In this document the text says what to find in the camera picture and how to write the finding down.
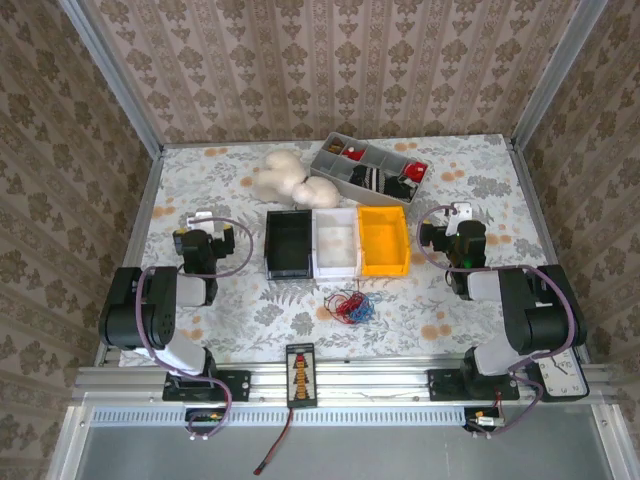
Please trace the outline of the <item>yellow storage bin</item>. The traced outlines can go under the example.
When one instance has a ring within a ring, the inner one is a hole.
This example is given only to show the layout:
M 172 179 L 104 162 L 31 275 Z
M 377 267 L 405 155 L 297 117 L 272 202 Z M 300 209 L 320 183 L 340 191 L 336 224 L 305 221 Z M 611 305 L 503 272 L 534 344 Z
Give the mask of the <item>yellow storage bin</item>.
M 409 273 L 410 242 L 401 206 L 357 209 L 364 277 L 403 277 Z

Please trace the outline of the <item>black fabric item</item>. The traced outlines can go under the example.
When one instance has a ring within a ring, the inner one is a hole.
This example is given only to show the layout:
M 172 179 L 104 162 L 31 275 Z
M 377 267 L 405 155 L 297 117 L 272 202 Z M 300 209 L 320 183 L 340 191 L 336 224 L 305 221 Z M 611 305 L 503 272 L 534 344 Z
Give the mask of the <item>black fabric item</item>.
M 389 176 L 385 180 L 384 194 L 404 203 L 410 203 L 418 186 L 419 184 L 413 182 L 409 177 Z

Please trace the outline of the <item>black storage bin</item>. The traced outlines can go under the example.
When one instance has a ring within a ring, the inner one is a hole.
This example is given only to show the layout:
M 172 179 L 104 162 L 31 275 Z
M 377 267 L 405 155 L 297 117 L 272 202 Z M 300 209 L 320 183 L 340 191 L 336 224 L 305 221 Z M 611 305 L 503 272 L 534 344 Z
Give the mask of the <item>black storage bin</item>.
M 268 211 L 264 242 L 268 280 L 313 277 L 312 211 Z

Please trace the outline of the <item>white plush toy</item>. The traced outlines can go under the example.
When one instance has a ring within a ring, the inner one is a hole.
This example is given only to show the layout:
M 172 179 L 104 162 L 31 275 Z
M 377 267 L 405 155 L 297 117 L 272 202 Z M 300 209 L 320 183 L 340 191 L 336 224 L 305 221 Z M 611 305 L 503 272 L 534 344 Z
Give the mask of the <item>white plush toy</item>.
M 332 209 L 341 195 L 336 186 L 319 176 L 308 175 L 301 154 L 293 150 L 269 153 L 265 166 L 255 177 L 256 198 L 267 203 L 282 203 L 303 209 Z

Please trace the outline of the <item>black white striped cloth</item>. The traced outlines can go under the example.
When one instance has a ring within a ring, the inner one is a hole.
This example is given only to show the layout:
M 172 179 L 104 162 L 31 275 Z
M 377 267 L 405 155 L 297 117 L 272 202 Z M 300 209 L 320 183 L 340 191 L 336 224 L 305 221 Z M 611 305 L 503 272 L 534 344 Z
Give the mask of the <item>black white striped cloth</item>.
M 376 167 L 357 165 L 353 168 L 349 182 L 368 191 L 384 194 L 387 177 Z

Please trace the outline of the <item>grey compartment organizer tray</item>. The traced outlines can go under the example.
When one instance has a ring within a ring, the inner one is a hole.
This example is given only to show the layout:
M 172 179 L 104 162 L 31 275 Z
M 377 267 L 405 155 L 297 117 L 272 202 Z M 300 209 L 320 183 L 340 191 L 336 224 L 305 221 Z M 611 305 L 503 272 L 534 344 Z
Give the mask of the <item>grey compartment organizer tray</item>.
M 344 149 L 340 154 L 333 154 L 327 150 L 327 147 L 332 142 L 336 141 L 340 141 L 344 144 Z M 342 155 L 343 151 L 347 147 L 355 147 L 356 149 L 365 148 L 366 151 L 362 159 L 356 162 Z M 422 181 L 426 178 L 428 168 L 424 178 L 420 183 L 418 183 L 418 189 L 410 203 L 404 203 L 385 194 L 368 191 L 364 188 L 353 185 L 349 182 L 349 178 L 353 168 L 357 165 L 379 168 L 385 173 L 386 177 L 403 176 L 405 165 L 412 161 L 419 161 L 428 166 L 424 160 L 410 158 L 376 146 L 369 141 L 358 140 L 341 133 L 332 132 L 328 135 L 321 149 L 311 162 L 310 171 L 314 176 L 320 176 L 331 181 L 343 197 L 356 201 L 362 205 L 401 206 L 405 210 L 409 210 Z

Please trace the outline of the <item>white storage bin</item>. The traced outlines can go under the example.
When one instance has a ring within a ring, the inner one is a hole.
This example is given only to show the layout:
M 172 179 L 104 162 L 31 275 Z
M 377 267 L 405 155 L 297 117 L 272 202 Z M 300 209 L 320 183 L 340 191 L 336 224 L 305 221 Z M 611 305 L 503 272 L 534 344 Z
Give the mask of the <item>white storage bin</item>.
M 312 211 L 313 278 L 319 282 L 355 279 L 361 274 L 362 252 L 356 208 Z

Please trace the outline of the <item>black power connector board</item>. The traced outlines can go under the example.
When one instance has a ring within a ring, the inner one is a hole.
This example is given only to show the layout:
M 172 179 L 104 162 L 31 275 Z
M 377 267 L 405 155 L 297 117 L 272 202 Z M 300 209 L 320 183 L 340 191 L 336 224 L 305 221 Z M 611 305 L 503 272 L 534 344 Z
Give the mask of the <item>black power connector board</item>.
M 317 382 L 313 343 L 286 346 L 287 407 L 316 407 Z

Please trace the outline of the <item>black connector box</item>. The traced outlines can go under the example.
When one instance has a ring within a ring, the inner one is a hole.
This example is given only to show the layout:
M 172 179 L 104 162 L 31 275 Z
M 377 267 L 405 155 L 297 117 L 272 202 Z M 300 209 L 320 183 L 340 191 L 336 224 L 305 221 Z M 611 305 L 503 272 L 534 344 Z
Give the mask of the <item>black connector box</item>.
M 195 435 L 210 435 L 225 418 L 224 408 L 188 408 L 185 412 L 185 428 Z
M 496 406 L 465 408 L 464 417 L 466 423 L 463 425 L 463 428 L 474 434 L 482 432 L 491 433 L 498 428 L 504 427 L 506 424 L 501 409 Z

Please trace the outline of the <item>black white analog clock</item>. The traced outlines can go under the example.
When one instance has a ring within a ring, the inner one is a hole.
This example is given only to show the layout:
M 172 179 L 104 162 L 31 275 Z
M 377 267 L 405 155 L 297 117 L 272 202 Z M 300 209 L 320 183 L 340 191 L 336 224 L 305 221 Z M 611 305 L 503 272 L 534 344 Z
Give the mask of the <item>black white analog clock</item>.
M 544 387 L 543 402 L 573 402 L 589 395 L 589 386 L 573 349 L 539 359 L 536 364 Z

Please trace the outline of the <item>grey metal panel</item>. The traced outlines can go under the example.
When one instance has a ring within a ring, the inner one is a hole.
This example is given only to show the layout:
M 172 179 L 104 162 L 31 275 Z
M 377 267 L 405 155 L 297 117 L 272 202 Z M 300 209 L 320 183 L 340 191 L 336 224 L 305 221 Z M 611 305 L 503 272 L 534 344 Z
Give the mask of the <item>grey metal panel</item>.
M 264 472 L 279 431 L 228 428 L 190 440 L 181 428 L 96 428 L 77 480 L 612 480 L 588 420 L 561 417 L 567 435 L 514 431 L 490 440 L 460 428 L 294 427 Z

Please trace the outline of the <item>aluminium table side rail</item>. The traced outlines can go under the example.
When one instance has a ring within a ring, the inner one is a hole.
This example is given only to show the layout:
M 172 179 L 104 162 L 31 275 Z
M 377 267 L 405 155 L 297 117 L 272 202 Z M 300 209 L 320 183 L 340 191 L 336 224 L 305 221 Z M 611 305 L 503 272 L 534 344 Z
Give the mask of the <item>aluminium table side rail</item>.
M 536 238 L 540 241 L 543 258 L 550 262 L 548 265 L 521 267 L 531 289 L 529 296 L 534 300 L 534 307 L 524 312 L 525 324 L 530 330 L 525 351 L 538 360 L 583 345 L 587 334 L 586 322 L 567 274 L 557 263 L 523 153 L 520 147 L 514 147 L 510 139 L 506 138 L 504 143 L 534 224 Z
M 155 199 L 160 186 L 164 165 L 164 153 L 165 149 L 161 148 L 152 162 L 122 267 L 139 267 L 141 265 Z

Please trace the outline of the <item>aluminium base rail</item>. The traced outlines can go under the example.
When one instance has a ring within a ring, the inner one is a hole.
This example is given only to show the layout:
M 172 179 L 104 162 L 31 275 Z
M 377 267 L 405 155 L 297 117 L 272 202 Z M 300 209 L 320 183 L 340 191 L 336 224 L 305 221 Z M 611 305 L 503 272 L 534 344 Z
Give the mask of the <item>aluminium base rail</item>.
M 319 407 L 435 406 L 427 372 L 453 369 L 456 357 L 318 360 Z M 242 407 L 284 406 L 286 369 L 280 362 L 221 364 L 222 370 L 251 372 L 250 395 Z M 159 367 L 82 368 L 72 400 L 96 405 L 150 405 L 162 400 L 165 372 Z

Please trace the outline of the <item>aluminium frame post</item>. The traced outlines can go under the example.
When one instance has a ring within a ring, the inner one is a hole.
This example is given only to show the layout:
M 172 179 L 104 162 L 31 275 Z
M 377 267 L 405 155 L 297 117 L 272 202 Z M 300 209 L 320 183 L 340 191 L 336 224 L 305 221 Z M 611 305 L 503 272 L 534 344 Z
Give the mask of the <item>aluminium frame post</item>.
M 515 127 L 511 138 L 514 147 L 523 149 L 531 139 L 607 2 L 608 0 L 580 0 L 578 3 Z
M 125 75 L 125 69 L 116 59 L 106 37 L 92 19 L 84 0 L 58 0 L 69 17 L 94 63 L 101 71 L 117 102 L 131 122 L 139 140 L 155 162 L 161 157 L 163 144 L 147 118 L 141 102 Z

